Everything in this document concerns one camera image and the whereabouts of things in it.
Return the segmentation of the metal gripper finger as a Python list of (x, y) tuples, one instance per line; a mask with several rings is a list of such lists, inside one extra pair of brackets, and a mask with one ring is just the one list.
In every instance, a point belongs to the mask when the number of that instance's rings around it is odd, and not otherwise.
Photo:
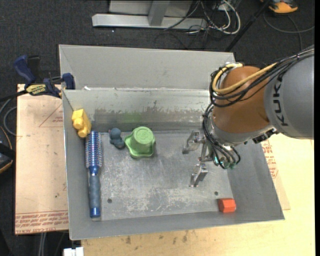
[(207, 173), (208, 170), (204, 163), (196, 164), (190, 176), (189, 187), (196, 188), (199, 185), (199, 182), (202, 182), (204, 180)]
[(205, 144), (204, 133), (200, 130), (193, 130), (186, 140), (186, 145), (182, 149), (183, 154), (189, 154), (190, 152), (196, 151), (200, 145)]

